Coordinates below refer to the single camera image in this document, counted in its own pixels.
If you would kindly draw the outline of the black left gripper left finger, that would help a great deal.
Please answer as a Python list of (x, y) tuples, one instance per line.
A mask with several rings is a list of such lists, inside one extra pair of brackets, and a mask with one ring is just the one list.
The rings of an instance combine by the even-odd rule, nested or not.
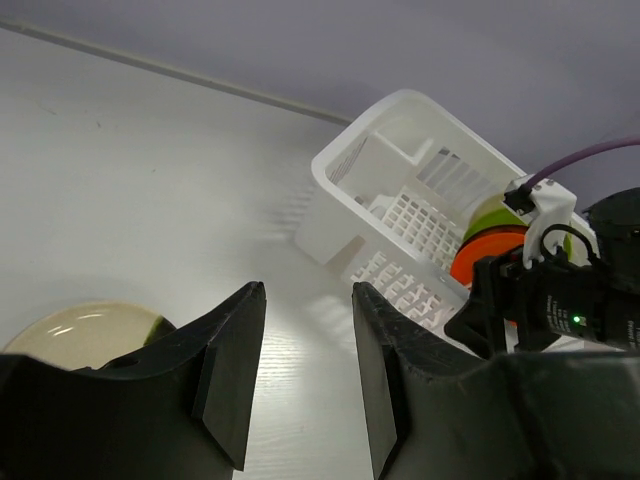
[(229, 479), (245, 466), (266, 319), (250, 282), (105, 366), (1, 358), (5, 479)]

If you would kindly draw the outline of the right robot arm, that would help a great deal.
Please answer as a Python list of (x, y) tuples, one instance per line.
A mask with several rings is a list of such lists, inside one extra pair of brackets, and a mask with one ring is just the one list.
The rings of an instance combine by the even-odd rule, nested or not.
[(586, 211), (596, 240), (553, 224), (586, 248), (577, 266), (558, 249), (523, 264), (523, 249), (485, 256), (473, 266), (470, 297), (449, 320), (445, 334), (483, 359), (506, 351), (505, 324), (516, 325), (518, 351), (540, 352), (562, 336), (623, 350), (639, 347), (639, 191), (612, 194)]

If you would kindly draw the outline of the beige plate with black patch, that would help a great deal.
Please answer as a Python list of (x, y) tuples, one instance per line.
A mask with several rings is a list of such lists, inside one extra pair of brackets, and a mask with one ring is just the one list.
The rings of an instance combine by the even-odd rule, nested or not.
[(3, 352), (27, 355), (66, 370), (99, 369), (175, 330), (163, 315), (143, 306), (89, 302), (36, 321)]

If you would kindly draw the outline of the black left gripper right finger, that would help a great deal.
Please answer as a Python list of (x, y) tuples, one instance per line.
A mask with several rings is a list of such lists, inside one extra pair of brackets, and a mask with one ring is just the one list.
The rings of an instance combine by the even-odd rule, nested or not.
[(353, 287), (377, 479), (635, 479), (639, 358), (520, 353), (484, 361)]

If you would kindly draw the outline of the green plate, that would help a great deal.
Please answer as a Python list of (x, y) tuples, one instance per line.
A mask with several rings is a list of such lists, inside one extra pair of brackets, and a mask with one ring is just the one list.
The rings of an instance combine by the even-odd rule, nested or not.
[(494, 225), (524, 225), (528, 230), (528, 225), (524, 221), (505, 208), (504, 210), (495, 211), (483, 217), (477, 217), (474, 219), (464, 234), (463, 243), (479, 230), (489, 228)]

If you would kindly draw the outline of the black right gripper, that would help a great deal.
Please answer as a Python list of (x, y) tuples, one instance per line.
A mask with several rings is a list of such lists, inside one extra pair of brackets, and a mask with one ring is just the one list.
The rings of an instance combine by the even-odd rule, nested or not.
[(506, 324), (515, 324), (517, 352), (542, 352), (562, 337), (600, 341), (600, 259), (578, 266), (564, 252), (529, 269), (519, 249), (474, 264), (469, 298), (445, 334), (481, 358), (507, 350)]

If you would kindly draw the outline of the orange plate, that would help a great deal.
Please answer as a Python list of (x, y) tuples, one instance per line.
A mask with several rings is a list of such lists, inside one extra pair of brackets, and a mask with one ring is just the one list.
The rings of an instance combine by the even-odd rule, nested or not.
[(479, 230), (456, 253), (450, 275), (470, 290), (474, 264), (485, 257), (499, 256), (523, 245), (526, 231), (524, 225), (494, 225)]

